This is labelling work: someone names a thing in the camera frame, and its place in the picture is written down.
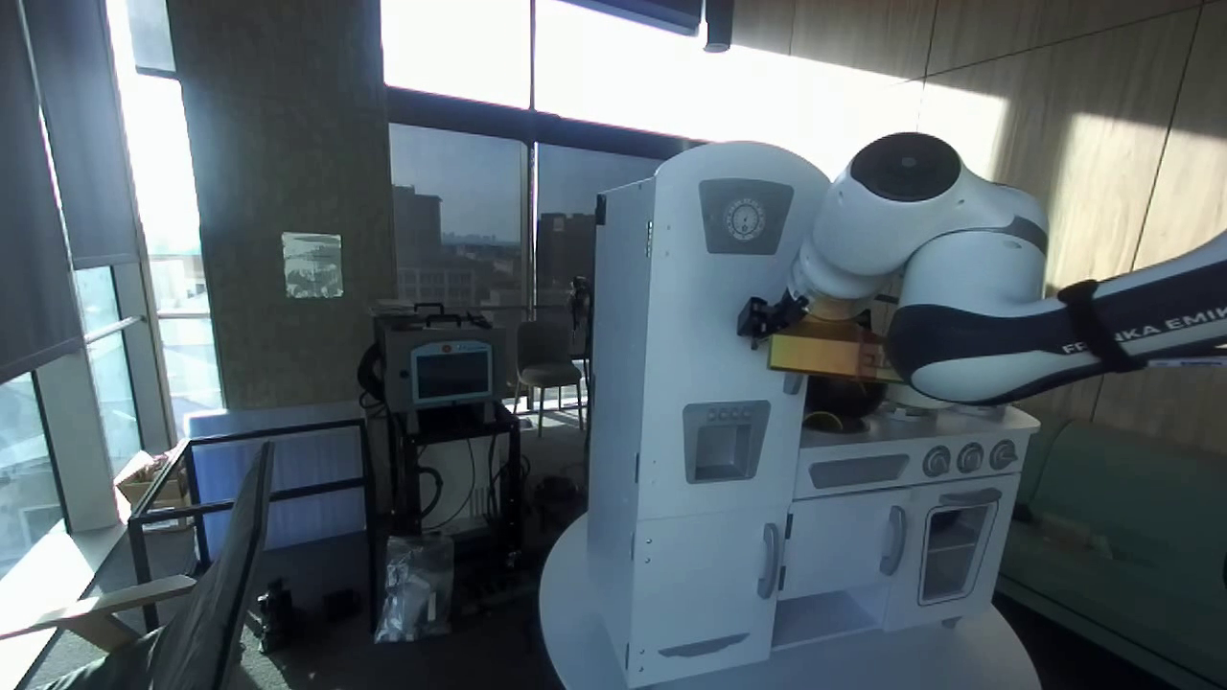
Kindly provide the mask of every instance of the toy stove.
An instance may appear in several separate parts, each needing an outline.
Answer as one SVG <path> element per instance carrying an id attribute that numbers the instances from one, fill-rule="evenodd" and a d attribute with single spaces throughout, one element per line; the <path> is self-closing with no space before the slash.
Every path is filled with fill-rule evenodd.
<path id="1" fill-rule="evenodd" d="M 1035 417 L 881 412 L 807 428 L 773 647 L 954 620 L 989 606 Z"/>

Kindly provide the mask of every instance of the yellow object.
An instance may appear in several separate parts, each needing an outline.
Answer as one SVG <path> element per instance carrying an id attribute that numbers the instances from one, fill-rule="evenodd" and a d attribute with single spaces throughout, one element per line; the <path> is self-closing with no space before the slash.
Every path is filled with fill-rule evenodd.
<path id="1" fill-rule="evenodd" d="M 899 381 L 881 342 L 851 320 L 807 320 L 767 336 L 767 365 L 808 375 Z"/>

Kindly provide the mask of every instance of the handle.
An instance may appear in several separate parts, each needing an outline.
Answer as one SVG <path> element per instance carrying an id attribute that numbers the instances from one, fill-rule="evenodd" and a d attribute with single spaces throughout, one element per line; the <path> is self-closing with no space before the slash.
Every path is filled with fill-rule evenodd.
<path id="1" fill-rule="evenodd" d="M 942 495 L 942 510 L 948 510 L 948 508 L 969 510 L 969 508 L 989 508 L 989 503 L 1001 503 L 1001 491 L 997 491 L 997 486 L 961 491 L 961 495 Z"/>
<path id="2" fill-rule="evenodd" d="M 878 572 L 895 575 L 899 563 L 905 563 L 905 554 L 909 554 L 909 510 L 891 508 L 886 547 L 881 547 Z"/>
<path id="3" fill-rule="evenodd" d="M 773 523 L 763 526 L 763 572 L 761 572 L 761 597 L 773 595 L 773 575 L 782 559 L 782 533 Z"/>

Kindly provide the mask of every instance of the wall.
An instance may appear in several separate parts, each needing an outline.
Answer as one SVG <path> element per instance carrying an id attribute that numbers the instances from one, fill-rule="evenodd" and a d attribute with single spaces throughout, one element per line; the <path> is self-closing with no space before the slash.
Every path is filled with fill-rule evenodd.
<path id="1" fill-rule="evenodd" d="M 740 0 L 738 43 L 851 69 L 795 85 L 828 104 L 808 128 L 924 128 L 1047 200 L 1054 289 L 1227 228 L 1223 0 Z M 1167 370 L 1028 405 L 1227 453 L 1223 394 L 1223 370 Z"/>
<path id="2" fill-rule="evenodd" d="M 352 398 L 394 297 L 378 5 L 178 5 L 178 45 L 224 398 Z M 343 234 L 343 298 L 289 298 L 285 230 Z"/>

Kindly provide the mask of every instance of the white platform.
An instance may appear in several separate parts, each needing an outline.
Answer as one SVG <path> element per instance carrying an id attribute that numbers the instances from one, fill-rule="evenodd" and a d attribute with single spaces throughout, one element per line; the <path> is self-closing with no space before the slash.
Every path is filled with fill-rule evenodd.
<path id="1" fill-rule="evenodd" d="M 585 578 L 585 517 L 566 526 L 541 575 L 543 652 L 571 690 L 626 690 L 615 644 L 591 611 L 597 589 Z M 858 633 L 847 641 L 780 652 L 722 674 L 694 674 L 657 690 L 1039 690 L 1039 674 L 997 611 L 960 626 L 924 626 L 909 633 Z"/>

